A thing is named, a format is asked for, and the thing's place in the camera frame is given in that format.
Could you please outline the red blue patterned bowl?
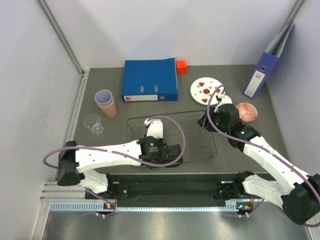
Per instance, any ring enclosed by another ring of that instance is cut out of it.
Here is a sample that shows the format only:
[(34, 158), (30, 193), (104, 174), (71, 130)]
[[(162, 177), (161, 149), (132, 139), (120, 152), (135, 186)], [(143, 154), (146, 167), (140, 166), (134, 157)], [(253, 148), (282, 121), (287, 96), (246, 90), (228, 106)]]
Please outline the red blue patterned bowl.
[(240, 102), (236, 105), (236, 108), (238, 109), (240, 119), (245, 123), (253, 122), (258, 117), (258, 111), (251, 103)]

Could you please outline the white watermelon plate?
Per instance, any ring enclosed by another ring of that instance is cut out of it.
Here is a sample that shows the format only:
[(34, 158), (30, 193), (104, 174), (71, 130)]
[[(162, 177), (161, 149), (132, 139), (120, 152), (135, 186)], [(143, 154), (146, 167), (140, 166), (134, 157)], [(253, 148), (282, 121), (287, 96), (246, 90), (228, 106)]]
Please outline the white watermelon plate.
[(191, 97), (199, 104), (207, 106), (213, 92), (222, 83), (212, 77), (200, 77), (190, 86)]

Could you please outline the pink plastic cup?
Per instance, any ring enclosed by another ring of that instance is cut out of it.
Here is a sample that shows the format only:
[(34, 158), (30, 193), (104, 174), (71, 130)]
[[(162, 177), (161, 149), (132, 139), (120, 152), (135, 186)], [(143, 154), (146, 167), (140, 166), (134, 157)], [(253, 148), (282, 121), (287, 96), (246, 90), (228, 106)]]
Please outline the pink plastic cup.
[(108, 118), (113, 118), (117, 115), (117, 108), (114, 99), (112, 99), (107, 106), (102, 106), (100, 104), (98, 104), (98, 106)]

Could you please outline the clear glass tumbler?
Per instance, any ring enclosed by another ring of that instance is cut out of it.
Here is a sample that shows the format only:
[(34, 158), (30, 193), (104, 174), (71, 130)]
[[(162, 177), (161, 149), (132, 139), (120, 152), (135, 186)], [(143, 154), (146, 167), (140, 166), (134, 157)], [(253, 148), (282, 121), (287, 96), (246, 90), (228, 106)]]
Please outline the clear glass tumbler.
[(97, 114), (88, 115), (84, 119), (83, 124), (94, 135), (99, 135), (104, 130), (101, 118)]

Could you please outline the lilac plastic cup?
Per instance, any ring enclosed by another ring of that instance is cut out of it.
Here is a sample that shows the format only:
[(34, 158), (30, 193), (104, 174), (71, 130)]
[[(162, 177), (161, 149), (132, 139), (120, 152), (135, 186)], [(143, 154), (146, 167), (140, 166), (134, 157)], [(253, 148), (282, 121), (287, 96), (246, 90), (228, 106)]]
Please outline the lilac plastic cup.
[(107, 89), (99, 90), (94, 96), (95, 102), (99, 106), (103, 107), (109, 106), (112, 103), (113, 99), (114, 98), (112, 92)]

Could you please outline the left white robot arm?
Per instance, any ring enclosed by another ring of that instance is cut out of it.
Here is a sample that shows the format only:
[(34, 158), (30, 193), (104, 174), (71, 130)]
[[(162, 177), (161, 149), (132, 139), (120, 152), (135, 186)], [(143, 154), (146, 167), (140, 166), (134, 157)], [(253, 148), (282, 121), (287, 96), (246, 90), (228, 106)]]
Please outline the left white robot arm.
[(101, 147), (80, 146), (69, 141), (64, 147), (58, 157), (57, 184), (63, 187), (80, 185), (105, 199), (113, 194), (114, 187), (109, 177), (97, 169), (116, 166), (174, 168), (183, 163), (180, 145), (167, 145), (163, 138), (153, 136)]

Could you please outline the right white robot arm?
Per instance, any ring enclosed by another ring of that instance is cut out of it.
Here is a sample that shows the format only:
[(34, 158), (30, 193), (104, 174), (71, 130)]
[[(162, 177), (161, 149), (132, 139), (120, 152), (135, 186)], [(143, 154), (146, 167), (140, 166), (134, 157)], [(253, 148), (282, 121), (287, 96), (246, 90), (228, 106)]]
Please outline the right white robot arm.
[(208, 106), (198, 124), (209, 132), (227, 137), (234, 148), (253, 159), (274, 178), (270, 181), (250, 171), (240, 172), (231, 184), (218, 185), (221, 198), (228, 200), (255, 195), (279, 207), (292, 222), (304, 226), (320, 212), (319, 174), (310, 175), (281, 156), (257, 130), (241, 121), (233, 104), (216, 108)]

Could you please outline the purple standing binder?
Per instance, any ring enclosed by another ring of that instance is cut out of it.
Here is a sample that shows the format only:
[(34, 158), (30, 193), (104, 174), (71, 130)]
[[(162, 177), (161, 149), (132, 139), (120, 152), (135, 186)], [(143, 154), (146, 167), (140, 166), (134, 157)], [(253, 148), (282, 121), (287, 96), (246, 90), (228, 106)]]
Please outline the purple standing binder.
[(250, 99), (254, 99), (257, 96), (278, 63), (293, 26), (294, 22), (292, 20), (288, 21), (275, 38), (268, 44), (242, 92), (244, 96)]

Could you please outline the blue lying binder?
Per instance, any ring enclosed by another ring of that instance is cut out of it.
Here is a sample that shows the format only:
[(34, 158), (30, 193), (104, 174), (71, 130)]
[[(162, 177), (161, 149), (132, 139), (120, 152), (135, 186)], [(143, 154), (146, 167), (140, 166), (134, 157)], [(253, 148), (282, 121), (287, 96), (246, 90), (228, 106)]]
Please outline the blue lying binder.
[(126, 60), (121, 84), (124, 102), (177, 101), (175, 58)]

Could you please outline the red cube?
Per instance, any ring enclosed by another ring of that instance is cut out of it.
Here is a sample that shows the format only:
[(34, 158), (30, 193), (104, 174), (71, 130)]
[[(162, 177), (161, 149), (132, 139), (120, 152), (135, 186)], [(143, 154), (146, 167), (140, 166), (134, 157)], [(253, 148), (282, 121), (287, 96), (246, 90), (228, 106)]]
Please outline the red cube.
[(175, 62), (176, 73), (178, 75), (183, 75), (187, 73), (187, 63), (185, 60), (177, 60)]

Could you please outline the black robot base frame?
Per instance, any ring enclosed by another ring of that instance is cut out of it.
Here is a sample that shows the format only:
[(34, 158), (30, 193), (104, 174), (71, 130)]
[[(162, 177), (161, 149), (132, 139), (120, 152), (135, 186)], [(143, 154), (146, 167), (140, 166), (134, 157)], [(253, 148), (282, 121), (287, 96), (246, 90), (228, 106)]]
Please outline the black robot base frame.
[(234, 173), (108, 174), (110, 190), (99, 193), (118, 207), (223, 207), (227, 200), (249, 200), (236, 191)]

